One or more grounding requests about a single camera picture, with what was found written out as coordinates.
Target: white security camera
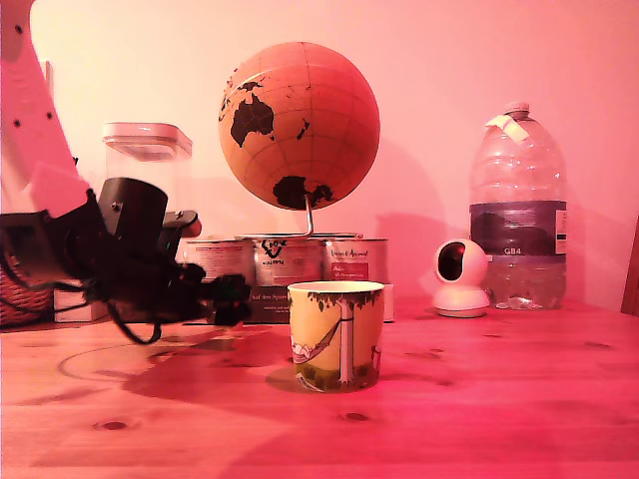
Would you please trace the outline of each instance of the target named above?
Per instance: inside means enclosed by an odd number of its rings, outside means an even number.
[[[479,287],[488,268],[481,246],[470,239],[451,239],[434,257],[435,276],[441,287],[432,305],[443,316],[477,317],[486,313],[488,296]]]

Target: robotic arm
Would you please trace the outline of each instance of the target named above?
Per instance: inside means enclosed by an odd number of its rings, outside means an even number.
[[[250,288],[242,276],[203,282],[201,267],[175,261],[183,234],[200,232],[195,212],[166,213],[164,192],[131,179],[107,180],[97,199],[78,175],[31,42],[34,1],[0,0],[3,270],[25,287],[82,290],[87,301],[106,302],[139,343],[157,340],[163,323],[210,316],[207,303],[215,323],[243,320]],[[153,336],[140,339],[127,322],[154,324]]]

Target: water bottle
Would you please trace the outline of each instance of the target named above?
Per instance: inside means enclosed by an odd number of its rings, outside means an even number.
[[[488,122],[471,173],[470,238],[488,255],[491,305],[559,307],[566,291],[564,161],[527,103]]]

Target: mug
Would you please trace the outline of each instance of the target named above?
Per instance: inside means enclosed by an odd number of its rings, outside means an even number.
[[[383,288],[372,281],[289,286],[293,363],[304,388],[348,392],[377,383]]]

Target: hammock illustration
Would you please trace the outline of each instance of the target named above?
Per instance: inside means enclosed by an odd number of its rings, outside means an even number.
[[[352,321],[352,318],[340,319],[335,325],[328,330],[326,335],[321,339],[321,341],[312,348],[309,348],[307,345],[296,344],[293,342],[293,337],[291,337],[293,344],[293,363],[294,364],[304,364],[305,362],[310,361],[322,351],[326,349],[326,347],[332,341],[332,337],[335,336],[337,332],[337,328],[342,321]]]

